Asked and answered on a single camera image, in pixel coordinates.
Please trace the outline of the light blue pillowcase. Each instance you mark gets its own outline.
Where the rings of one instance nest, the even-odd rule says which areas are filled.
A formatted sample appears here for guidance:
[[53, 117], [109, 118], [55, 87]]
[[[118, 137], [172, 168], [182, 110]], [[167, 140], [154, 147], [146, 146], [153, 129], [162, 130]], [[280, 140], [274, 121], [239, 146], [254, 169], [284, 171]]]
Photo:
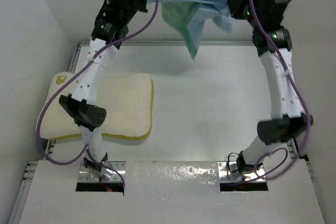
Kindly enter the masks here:
[[231, 33], [228, 0], [159, 0], [163, 20], [183, 38], [192, 59], [197, 56], [207, 20]]

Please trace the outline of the cream pillow yellow edge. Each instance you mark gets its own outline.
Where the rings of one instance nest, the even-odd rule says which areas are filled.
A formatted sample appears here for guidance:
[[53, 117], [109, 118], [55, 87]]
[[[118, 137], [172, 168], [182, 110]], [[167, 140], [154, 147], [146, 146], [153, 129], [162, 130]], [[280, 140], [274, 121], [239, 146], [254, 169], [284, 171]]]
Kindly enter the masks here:
[[[48, 106], [40, 126], [46, 140], [81, 137], [73, 119], [59, 104], [59, 95]], [[144, 140], [152, 130], [154, 83], [148, 73], [132, 73], [105, 77], [97, 105], [106, 109], [102, 125], [104, 137]]]

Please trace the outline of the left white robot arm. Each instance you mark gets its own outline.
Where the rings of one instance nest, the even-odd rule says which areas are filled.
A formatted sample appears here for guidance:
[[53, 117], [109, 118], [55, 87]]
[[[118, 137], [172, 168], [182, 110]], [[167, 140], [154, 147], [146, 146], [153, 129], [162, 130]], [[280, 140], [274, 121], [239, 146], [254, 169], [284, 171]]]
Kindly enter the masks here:
[[104, 0], [94, 21], [88, 53], [88, 68], [80, 76], [71, 92], [61, 95], [59, 103], [73, 118], [87, 145], [84, 164], [100, 169], [107, 160], [101, 126], [107, 111], [96, 105], [106, 67], [118, 52], [128, 34], [128, 24], [137, 12], [146, 13], [147, 0]]

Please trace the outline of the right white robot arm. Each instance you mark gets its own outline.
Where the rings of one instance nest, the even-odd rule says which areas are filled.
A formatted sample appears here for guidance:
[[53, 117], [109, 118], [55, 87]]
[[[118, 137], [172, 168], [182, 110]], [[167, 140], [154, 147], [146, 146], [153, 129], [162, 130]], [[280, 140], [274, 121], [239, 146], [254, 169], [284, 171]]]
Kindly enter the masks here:
[[253, 44], [264, 67], [271, 98], [271, 118], [259, 121], [257, 137], [236, 159], [239, 173], [260, 167], [263, 156], [307, 129], [313, 118], [295, 86], [290, 64], [290, 32], [281, 24], [291, 0], [228, 0], [232, 18], [246, 20], [253, 28]]

